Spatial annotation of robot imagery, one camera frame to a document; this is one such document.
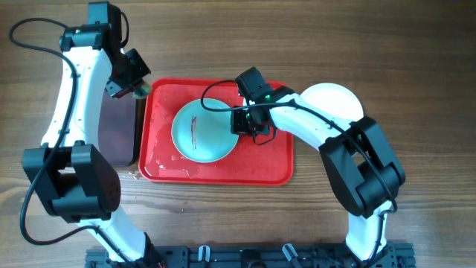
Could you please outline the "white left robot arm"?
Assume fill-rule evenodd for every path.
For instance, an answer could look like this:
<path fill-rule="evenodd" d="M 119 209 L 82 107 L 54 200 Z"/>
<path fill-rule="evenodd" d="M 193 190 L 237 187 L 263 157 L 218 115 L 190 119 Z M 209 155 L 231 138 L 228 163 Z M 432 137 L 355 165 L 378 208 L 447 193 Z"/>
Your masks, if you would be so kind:
<path fill-rule="evenodd" d="M 150 73 L 134 50 L 126 50 L 129 23 L 108 1 L 88 5 L 87 23 L 65 27 L 57 56 L 63 75 L 54 116 L 40 146 L 27 149 L 22 167 L 46 212 L 90 232 L 114 267 L 157 267 L 148 235 L 120 206 L 120 179 L 99 150 L 104 95 L 145 98 Z"/>

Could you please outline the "red plastic tray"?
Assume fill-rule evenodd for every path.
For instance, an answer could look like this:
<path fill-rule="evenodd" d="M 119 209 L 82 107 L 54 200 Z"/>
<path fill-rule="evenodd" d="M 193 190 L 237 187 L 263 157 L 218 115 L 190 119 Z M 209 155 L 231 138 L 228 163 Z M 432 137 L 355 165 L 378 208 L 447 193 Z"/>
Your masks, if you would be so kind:
<path fill-rule="evenodd" d="M 212 87 L 212 79 L 166 77 L 156 80 L 147 97 L 139 153 L 141 175 L 157 183 L 209 185 L 286 184 L 294 168 L 293 136 L 279 131 L 268 137 L 239 137 L 236 147 L 225 158 L 212 163 L 186 159 L 172 139 L 177 112 L 201 95 L 229 106 L 239 106 L 242 98 L 233 83 Z"/>

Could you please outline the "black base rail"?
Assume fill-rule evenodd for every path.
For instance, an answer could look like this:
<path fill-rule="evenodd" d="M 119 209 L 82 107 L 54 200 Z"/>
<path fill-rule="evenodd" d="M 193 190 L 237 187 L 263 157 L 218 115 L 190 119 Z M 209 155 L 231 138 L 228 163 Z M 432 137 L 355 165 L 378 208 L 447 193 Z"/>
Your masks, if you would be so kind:
<path fill-rule="evenodd" d="M 345 243 L 281 247 L 157 246 L 155 250 L 161 261 L 156 267 L 417 267 L 411 243 L 387 242 L 369 266 L 354 257 Z M 103 249 L 87 250 L 85 262 L 84 267 L 130 267 L 113 261 Z"/>

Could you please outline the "white plate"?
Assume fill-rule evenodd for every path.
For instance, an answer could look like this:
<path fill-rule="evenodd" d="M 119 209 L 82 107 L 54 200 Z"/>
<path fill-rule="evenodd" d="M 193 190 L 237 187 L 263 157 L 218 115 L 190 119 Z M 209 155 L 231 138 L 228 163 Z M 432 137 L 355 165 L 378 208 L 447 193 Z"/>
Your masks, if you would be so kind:
<path fill-rule="evenodd" d="M 335 83 L 318 83 L 305 89 L 300 96 L 309 104 L 336 118 L 358 121 L 364 117 L 359 99 L 346 87 Z"/>

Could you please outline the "green yellow sponge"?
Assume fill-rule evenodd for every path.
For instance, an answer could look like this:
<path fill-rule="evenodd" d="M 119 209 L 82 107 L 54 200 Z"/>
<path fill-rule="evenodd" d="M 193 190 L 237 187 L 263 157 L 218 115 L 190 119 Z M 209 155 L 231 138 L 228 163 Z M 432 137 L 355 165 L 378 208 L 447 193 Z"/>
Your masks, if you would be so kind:
<path fill-rule="evenodd" d="M 142 83 L 140 86 L 135 87 L 135 91 L 133 92 L 134 99 L 144 99 L 146 98 L 150 92 L 152 91 L 152 87 L 148 83 Z"/>

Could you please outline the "black water tray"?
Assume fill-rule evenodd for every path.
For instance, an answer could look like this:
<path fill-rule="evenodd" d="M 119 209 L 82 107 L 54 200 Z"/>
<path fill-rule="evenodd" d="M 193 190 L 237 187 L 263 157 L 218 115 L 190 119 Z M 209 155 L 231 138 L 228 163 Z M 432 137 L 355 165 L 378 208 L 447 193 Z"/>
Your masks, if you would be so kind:
<path fill-rule="evenodd" d="M 99 151 L 113 167 L 135 160 L 137 101 L 130 95 L 112 98 L 103 94 L 98 130 Z"/>

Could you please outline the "pale green plate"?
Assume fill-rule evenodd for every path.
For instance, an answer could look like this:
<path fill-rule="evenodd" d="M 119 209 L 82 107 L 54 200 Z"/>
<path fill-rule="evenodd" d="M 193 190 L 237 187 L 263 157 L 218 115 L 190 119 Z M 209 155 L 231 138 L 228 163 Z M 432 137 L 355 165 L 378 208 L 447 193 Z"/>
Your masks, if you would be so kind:
<path fill-rule="evenodd" d="M 228 105 L 220 100 L 193 100 L 176 114 L 171 135 L 173 143 L 186 159 L 211 163 L 225 158 L 237 145 L 239 136 L 231 132 Z"/>

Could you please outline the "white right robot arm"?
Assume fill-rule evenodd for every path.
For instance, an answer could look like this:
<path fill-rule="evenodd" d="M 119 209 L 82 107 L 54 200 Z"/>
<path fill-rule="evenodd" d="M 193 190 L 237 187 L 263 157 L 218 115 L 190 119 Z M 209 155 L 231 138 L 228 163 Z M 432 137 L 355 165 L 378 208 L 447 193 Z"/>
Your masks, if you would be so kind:
<path fill-rule="evenodd" d="M 335 197 L 349 214 L 347 248 L 362 264 L 375 262 L 386 245 L 387 216 L 396 213 L 405 183 L 381 127 L 349 89 L 335 83 L 318 83 L 302 93 L 287 86 L 273 89 L 255 67 L 234 82 L 244 101 L 232 112 L 233 132 L 265 135 L 272 128 L 315 148 Z"/>

